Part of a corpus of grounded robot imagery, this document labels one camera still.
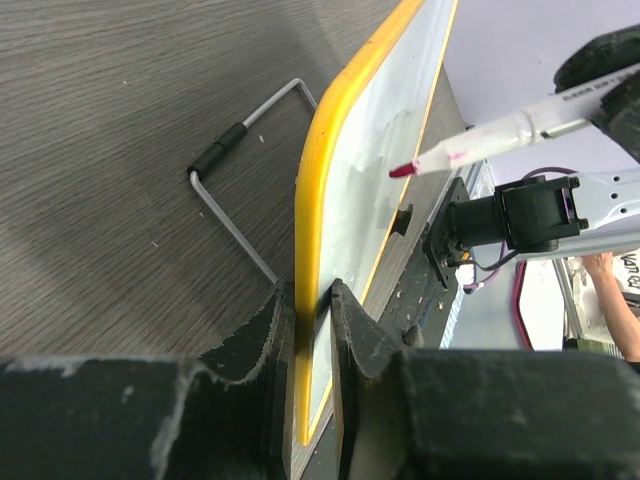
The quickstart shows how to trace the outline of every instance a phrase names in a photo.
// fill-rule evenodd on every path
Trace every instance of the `metal rod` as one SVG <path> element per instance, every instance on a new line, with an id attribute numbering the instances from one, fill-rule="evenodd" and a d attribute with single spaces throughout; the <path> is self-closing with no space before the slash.
<path id="1" fill-rule="evenodd" d="M 316 110 L 318 108 L 318 104 L 317 104 L 315 98 L 313 98 L 313 95 L 311 95 L 311 92 L 307 88 L 307 85 L 301 79 L 294 78 L 289 83 L 287 83 L 284 87 L 282 87 L 280 90 L 278 90 L 276 93 L 274 93 L 271 97 L 269 97 L 269 99 L 266 102 L 264 102 L 262 105 L 260 105 L 258 108 L 256 108 L 256 110 L 251 115 L 249 115 L 242 122 L 242 124 L 245 127 L 249 128 L 251 125 L 253 125 L 255 123 L 256 120 L 258 120 L 262 115 L 264 115 L 264 113 L 267 110 L 269 110 L 271 107 L 273 107 L 273 105 L 278 100 L 280 100 L 282 97 L 284 97 L 289 91 L 293 90 L 295 87 L 298 87 L 300 92 L 302 92 L 304 98 L 307 100 L 309 105 L 311 105 L 311 108 Z"/>
<path id="2" fill-rule="evenodd" d="M 578 310 L 576 309 L 576 304 L 573 301 L 573 289 L 569 283 L 567 261 L 564 258 L 556 258 L 552 260 L 552 262 L 553 269 L 556 271 L 556 277 L 558 277 L 558 284 L 560 285 L 562 298 L 564 298 L 564 308 L 567 312 L 567 323 L 578 338 L 582 338 L 582 325 L 580 325 Z"/>
<path id="3" fill-rule="evenodd" d="M 251 246 L 249 241 L 242 235 L 240 230 L 233 224 L 231 219 L 227 217 L 227 214 L 224 213 L 220 205 L 216 203 L 216 201 L 209 195 L 209 192 L 202 186 L 200 183 L 200 177 L 198 177 L 197 172 L 191 172 L 189 175 L 189 180 L 191 181 L 191 185 L 196 193 L 202 198 L 204 203 L 211 209 L 213 214 L 218 217 L 218 219 L 222 222 L 227 230 L 233 235 L 233 238 L 240 244 L 240 246 L 244 249 L 245 252 L 249 254 L 249 256 L 253 259 L 253 261 L 258 265 L 260 270 L 267 276 L 267 278 L 271 281 L 271 283 L 276 283 L 278 281 L 278 276 L 273 273 L 273 270 L 269 268 L 269 265 L 262 259 L 262 257 L 255 251 L 255 249 Z"/>

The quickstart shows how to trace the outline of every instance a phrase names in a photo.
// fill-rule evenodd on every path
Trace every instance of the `floor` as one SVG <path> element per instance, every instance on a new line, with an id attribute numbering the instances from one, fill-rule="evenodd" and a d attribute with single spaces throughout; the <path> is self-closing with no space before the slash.
<path id="1" fill-rule="evenodd" d="M 197 354 L 231 333 L 270 284 L 185 169 L 291 78 L 319 98 L 395 4 L 3 2 L 0 352 Z M 205 182 L 281 276 L 310 118 L 289 95 Z"/>

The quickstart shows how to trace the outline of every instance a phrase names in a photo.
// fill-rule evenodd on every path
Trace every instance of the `black handle grip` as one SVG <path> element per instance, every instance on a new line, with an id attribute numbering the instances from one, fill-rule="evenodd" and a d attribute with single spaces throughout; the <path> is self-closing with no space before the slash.
<path id="1" fill-rule="evenodd" d="M 195 162 L 189 165 L 187 173 L 191 175 L 191 172 L 197 172 L 200 180 L 204 180 L 225 155 L 233 150 L 246 135 L 247 127 L 242 123 L 234 123 Z"/>

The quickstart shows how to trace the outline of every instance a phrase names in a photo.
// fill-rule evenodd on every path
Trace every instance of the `whiteboard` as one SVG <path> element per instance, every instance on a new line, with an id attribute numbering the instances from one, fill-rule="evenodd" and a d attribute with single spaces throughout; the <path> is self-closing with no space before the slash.
<path id="1" fill-rule="evenodd" d="M 389 170 L 422 138 L 455 0 L 404 0 L 325 93 L 296 188 L 296 422 L 313 435 L 331 389 L 330 313 L 317 305 L 336 278 L 364 301 L 408 182 Z"/>

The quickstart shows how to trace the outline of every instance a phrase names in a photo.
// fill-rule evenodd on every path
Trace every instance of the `white speck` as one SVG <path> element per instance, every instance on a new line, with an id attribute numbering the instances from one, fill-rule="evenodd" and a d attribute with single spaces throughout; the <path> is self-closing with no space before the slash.
<path id="1" fill-rule="evenodd" d="M 122 397 L 120 399 L 120 401 L 122 403 L 127 403 L 127 400 L 129 400 L 129 397 L 133 394 L 133 387 L 131 385 L 129 385 L 127 388 L 124 389 L 124 391 L 122 392 Z"/>

